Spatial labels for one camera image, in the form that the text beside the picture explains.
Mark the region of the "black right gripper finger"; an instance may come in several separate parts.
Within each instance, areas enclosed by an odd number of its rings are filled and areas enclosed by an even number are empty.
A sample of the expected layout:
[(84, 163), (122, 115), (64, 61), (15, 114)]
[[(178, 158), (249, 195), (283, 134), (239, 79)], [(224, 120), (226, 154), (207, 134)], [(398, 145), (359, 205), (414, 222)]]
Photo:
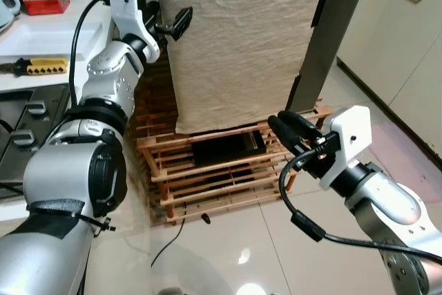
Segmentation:
[(298, 157), (309, 150), (309, 147), (302, 143), (296, 131), (285, 124), (277, 115), (269, 116), (267, 123), (280, 143), (283, 144), (289, 152), (293, 153), (294, 157)]
[(307, 140), (313, 142), (323, 136), (322, 132), (315, 124), (313, 124), (313, 122), (310, 122), (302, 115), (296, 114), (295, 112), (282, 110), (281, 112), (278, 112), (278, 117), (285, 124), (293, 128), (302, 141)]

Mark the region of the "black power adapter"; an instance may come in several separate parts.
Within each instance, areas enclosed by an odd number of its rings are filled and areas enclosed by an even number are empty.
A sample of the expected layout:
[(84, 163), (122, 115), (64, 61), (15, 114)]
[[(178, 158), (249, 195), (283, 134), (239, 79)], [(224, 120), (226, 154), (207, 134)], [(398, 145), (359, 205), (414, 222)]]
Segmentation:
[(196, 166), (209, 166), (266, 153), (267, 144), (260, 131), (249, 131), (193, 142), (191, 149)]

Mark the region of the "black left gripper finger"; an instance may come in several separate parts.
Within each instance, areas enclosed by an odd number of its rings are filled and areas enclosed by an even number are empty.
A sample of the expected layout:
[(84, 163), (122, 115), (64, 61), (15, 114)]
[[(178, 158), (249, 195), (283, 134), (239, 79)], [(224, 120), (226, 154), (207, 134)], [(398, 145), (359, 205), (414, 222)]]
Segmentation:
[(175, 41), (189, 29), (193, 19), (193, 7), (183, 8), (176, 14), (173, 23), (157, 23), (157, 33), (171, 37)]

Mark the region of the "yellow and black tool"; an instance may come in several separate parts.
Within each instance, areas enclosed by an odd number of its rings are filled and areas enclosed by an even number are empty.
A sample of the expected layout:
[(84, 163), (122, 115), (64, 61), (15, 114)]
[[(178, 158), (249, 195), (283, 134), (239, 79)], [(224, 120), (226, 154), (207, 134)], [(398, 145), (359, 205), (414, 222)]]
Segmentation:
[(0, 74), (9, 74), (13, 77), (66, 74), (68, 69), (66, 58), (57, 57), (19, 58), (14, 62), (0, 64)]

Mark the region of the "wooden slatted rack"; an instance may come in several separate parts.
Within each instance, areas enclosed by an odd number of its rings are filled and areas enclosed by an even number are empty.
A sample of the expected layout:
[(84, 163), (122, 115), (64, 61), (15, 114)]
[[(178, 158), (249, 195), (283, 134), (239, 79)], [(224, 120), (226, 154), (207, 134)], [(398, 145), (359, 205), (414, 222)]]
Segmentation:
[[(176, 110), (141, 110), (135, 118), (137, 150), (151, 181), (148, 192), (153, 225), (176, 225), (278, 198), (278, 176), (291, 153), (267, 122), (181, 134), (175, 131), (176, 120)], [(261, 132), (266, 153), (209, 166), (195, 165), (193, 142), (249, 131)]]

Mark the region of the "beige cloth cover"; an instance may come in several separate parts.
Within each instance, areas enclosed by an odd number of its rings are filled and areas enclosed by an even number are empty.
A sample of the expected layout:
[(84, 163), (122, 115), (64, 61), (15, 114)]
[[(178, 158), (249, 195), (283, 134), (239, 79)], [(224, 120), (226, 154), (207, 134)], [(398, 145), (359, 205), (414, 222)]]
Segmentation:
[(177, 133), (252, 124), (287, 105), (319, 0), (159, 1), (168, 17), (193, 9), (168, 46)]

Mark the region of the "black gas stove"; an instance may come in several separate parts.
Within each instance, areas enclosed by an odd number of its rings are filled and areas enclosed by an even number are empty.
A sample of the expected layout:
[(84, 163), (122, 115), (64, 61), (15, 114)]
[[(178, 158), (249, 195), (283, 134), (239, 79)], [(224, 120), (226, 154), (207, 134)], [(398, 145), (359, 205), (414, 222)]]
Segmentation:
[(0, 92), (0, 184), (20, 187), (28, 161), (61, 121), (66, 84)]

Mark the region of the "white tray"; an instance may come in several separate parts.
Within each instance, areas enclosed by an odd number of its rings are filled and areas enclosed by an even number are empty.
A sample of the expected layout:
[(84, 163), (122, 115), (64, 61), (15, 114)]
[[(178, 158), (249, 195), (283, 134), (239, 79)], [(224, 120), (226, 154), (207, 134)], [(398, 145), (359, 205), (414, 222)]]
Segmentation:
[[(45, 18), (18, 16), (0, 34), (0, 61), (69, 55), (79, 16), (77, 12)], [(107, 10), (92, 8), (79, 29), (76, 60), (88, 60), (104, 48), (113, 29)]]

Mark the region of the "small silver fridge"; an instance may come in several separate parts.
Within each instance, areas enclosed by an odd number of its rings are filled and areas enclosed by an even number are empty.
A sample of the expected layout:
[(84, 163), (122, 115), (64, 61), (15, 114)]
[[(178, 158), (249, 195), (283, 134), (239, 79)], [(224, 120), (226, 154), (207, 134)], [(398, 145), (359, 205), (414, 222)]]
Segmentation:
[(291, 86), (285, 109), (304, 113), (313, 109), (336, 61), (345, 31), (359, 0), (320, 0), (311, 26), (313, 28), (305, 59)]

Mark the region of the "cream tall cabinet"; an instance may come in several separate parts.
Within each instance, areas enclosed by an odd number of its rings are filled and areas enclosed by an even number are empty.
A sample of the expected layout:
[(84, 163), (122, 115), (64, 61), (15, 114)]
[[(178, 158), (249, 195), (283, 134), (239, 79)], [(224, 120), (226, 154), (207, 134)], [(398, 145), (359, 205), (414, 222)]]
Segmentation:
[(441, 143), (442, 0), (359, 0), (338, 58), (435, 156)]

